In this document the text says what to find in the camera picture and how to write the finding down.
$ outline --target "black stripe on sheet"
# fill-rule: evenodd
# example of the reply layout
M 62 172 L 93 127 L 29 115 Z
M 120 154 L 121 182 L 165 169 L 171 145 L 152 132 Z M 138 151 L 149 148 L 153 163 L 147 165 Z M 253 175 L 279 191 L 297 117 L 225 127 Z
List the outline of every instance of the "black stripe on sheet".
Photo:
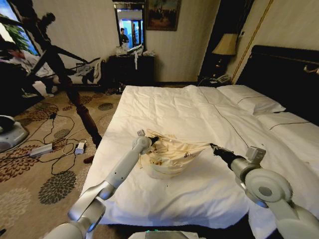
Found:
M 244 141 L 244 143 L 246 144 L 247 148 L 249 148 L 249 146 L 248 146 L 248 144 L 246 143 L 246 141 L 245 141 L 245 140 L 243 139 L 243 137 L 237 132 L 237 130 L 235 129 L 235 127 L 232 125 L 232 123 L 229 122 L 229 120 L 219 112 L 219 110 L 217 109 L 216 105 L 214 105 L 214 104 L 212 104 L 212 103 L 210 103 L 210 102 L 208 101 L 207 97 L 204 95 L 203 91 L 201 91 L 200 87 L 198 87 L 198 88 L 199 88 L 201 94 L 202 94 L 202 95 L 205 97 L 205 99 L 207 100 L 207 103 L 209 103 L 210 105 L 213 105 L 213 106 L 215 107 L 215 109 L 216 109 L 217 112 L 220 114 L 220 116 L 222 116 L 225 120 L 227 120 L 227 122 L 228 122 L 228 123 L 233 127 L 233 129 L 236 131 L 236 133 L 238 134 L 238 136 Z
M 267 96 L 251 96 L 251 97 L 245 97 L 245 98 L 242 98 L 239 102 L 241 102 L 241 101 L 244 100 L 244 99 L 248 99 L 248 98 L 259 98 L 259 97 L 267 97 Z
M 309 121 L 305 121 L 305 122 L 296 122 L 296 123 L 310 123 Z M 269 130 L 272 130 L 274 127 L 282 125 L 282 124 L 294 124 L 294 123 L 279 123 L 277 125 L 272 126 Z

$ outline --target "lamp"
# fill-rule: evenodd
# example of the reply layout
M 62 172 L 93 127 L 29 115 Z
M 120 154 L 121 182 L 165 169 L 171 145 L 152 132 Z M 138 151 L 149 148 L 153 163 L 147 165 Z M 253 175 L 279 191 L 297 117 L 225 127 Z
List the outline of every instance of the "lamp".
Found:
M 230 59 L 229 56 L 236 55 L 236 40 L 237 34 L 225 33 L 216 48 L 212 51 L 213 54 L 220 55 L 220 59 L 215 65 L 215 72 L 212 75 L 213 78 L 224 74 L 227 66 L 225 61 Z
M 236 40 L 237 34 L 224 34 L 212 53 L 218 55 L 236 55 Z

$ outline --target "gold trim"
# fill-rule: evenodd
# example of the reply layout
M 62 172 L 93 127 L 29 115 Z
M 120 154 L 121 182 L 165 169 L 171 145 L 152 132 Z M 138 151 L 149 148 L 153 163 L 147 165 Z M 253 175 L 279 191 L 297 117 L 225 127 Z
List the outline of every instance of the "gold trim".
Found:
M 265 19 L 265 16 L 267 15 L 268 10 L 269 10 L 269 8 L 270 8 L 270 6 L 271 6 L 271 4 L 272 4 L 273 2 L 274 2 L 274 0 L 269 0 L 269 3 L 268 3 L 268 5 L 267 5 L 267 7 L 266 7 L 266 9 L 265 9 L 265 11 L 264 11 L 264 13 L 263 13 L 263 15 L 261 16 L 261 18 L 260 18 L 260 20 L 259 20 L 259 23 L 258 23 L 258 25 L 256 26 L 256 29 L 255 29 L 255 31 L 254 31 L 252 37 L 250 38 L 250 41 L 249 41 L 249 43 L 248 43 L 248 45 L 247 45 L 247 47 L 246 47 L 246 49 L 245 49 L 245 51 L 244 51 L 244 54 L 243 54 L 242 57 L 240 58 L 240 61 L 239 61 L 238 65 L 237 65 L 237 67 L 236 67 L 236 69 L 235 69 L 235 71 L 234 71 L 234 73 L 233 73 L 233 76 L 232 76 L 232 79 L 231 79 L 232 84 L 234 84 L 234 78 L 235 78 L 235 76 L 236 76 L 236 74 L 237 74 L 237 72 L 238 72 L 238 69 L 239 69 L 239 67 L 241 66 L 241 64 L 242 64 L 242 62 L 243 62 L 243 60 L 244 60 L 244 58 L 245 58 L 245 56 L 246 56 L 246 54 L 247 54 L 247 52 L 248 52 L 250 46 L 251 46 L 251 44 L 253 43 L 253 40 L 255 39 L 255 36 L 256 36 L 256 34 L 257 34 L 257 32 L 258 32 L 258 30 L 259 30 L 261 24 L 263 23 L 263 21 L 264 21 L 264 19 Z

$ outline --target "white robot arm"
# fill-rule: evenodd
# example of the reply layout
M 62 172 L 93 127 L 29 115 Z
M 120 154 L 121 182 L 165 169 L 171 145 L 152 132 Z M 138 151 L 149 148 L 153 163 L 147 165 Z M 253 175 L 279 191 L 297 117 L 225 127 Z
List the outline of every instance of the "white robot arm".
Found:
M 292 188 L 280 174 L 261 168 L 266 151 L 249 147 L 246 160 L 233 152 L 211 144 L 214 154 L 220 156 L 234 171 L 237 183 L 257 205 L 269 208 L 276 218 L 278 231 L 285 239 L 318 239 L 319 221 L 306 209 L 292 201 Z
M 69 223 L 53 229 L 45 239 L 84 239 L 91 232 L 105 213 L 103 200 L 110 198 L 127 178 L 140 154 L 149 151 L 149 147 L 158 138 L 139 136 L 130 150 L 113 168 L 100 184 L 86 190 L 68 212 Z

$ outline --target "picture frame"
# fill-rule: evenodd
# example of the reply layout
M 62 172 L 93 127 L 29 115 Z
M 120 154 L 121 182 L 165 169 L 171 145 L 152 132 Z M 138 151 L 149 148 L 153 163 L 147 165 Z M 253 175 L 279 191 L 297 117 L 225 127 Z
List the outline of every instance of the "picture frame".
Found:
M 177 31 L 180 0 L 147 0 L 146 30 Z

